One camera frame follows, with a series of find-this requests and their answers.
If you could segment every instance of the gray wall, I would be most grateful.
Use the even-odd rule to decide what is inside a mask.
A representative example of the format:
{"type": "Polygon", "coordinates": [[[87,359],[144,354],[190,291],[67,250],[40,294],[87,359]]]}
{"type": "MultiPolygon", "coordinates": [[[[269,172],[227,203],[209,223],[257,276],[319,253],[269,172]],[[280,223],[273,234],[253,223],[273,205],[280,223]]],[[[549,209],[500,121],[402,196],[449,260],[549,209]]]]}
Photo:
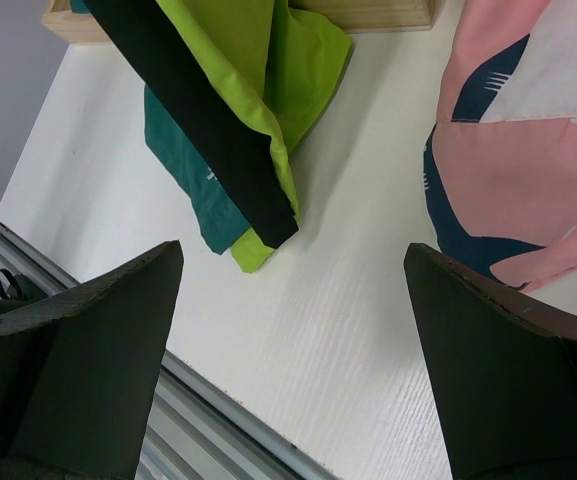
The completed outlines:
{"type": "Polygon", "coordinates": [[[0,200],[67,48],[40,23],[48,0],[0,0],[0,200]]]}

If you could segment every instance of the white table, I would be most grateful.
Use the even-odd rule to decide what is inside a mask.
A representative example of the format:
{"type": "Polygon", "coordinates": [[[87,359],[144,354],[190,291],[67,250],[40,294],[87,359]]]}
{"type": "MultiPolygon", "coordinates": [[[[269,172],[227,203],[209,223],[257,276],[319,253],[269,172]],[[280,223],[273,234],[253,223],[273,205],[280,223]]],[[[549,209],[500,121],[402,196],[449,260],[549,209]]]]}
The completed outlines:
{"type": "MultiPolygon", "coordinates": [[[[180,239],[169,350],[345,479],[450,478],[403,256],[435,241],[422,149],[462,0],[430,32],[357,35],[294,155],[301,231],[258,273],[204,245],[143,141],[143,83],[113,46],[71,47],[0,221],[77,279],[180,239]]],[[[577,273],[538,296],[577,313],[577,273]]]]}

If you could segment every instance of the black sleeve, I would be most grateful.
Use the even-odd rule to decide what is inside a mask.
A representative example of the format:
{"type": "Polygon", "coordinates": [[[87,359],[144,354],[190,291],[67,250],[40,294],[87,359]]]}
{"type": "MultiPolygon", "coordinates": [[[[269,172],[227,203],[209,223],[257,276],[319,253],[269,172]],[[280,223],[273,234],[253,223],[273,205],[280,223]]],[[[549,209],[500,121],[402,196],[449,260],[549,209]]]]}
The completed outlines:
{"type": "Polygon", "coordinates": [[[265,245],[297,230],[270,137],[246,127],[212,88],[155,0],[85,0],[104,31],[186,133],[265,245]]]}

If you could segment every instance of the folded clothing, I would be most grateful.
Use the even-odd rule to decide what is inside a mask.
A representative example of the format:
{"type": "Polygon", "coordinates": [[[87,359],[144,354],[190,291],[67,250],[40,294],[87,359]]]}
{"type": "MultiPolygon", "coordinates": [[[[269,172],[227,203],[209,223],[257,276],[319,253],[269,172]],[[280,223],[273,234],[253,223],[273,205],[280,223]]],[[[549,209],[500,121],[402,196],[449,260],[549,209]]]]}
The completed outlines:
{"type": "Polygon", "coordinates": [[[577,2],[466,2],[424,170],[449,256],[526,291],[577,268],[577,2]]]}
{"type": "Polygon", "coordinates": [[[217,177],[148,86],[144,89],[146,145],[188,194],[201,236],[224,253],[249,228],[217,177]]]}
{"type": "Polygon", "coordinates": [[[270,158],[270,138],[244,125],[211,86],[154,0],[85,0],[92,15],[165,105],[263,243],[297,231],[270,158]]]}
{"type": "MultiPolygon", "coordinates": [[[[288,153],[332,98],[350,37],[323,15],[290,9],[288,0],[157,2],[237,118],[268,139],[276,176],[298,214],[288,153]]],[[[246,272],[273,253],[251,225],[232,247],[246,272]]]]}

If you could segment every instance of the wooden tray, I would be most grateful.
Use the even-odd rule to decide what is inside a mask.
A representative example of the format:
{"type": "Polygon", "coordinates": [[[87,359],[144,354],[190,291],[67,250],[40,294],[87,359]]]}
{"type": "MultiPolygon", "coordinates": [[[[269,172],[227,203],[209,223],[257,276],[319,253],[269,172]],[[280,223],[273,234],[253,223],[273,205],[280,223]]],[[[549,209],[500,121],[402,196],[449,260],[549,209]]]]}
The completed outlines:
{"type": "Polygon", "coordinates": [[[41,23],[68,43],[106,43],[110,39],[90,14],[72,13],[70,0],[50,0],[41,23]]]}
{"type": "MultiPolygon", "coordinates": [[[[432,28],[439,2],[440,0],[290,0],[290,5],[323,13],[347,32],[382,32],[432,28]]],[[[92,15],[72,13],[69,0],[50,0],[41,22],[69,43],[110,41],[92,15]]]]}

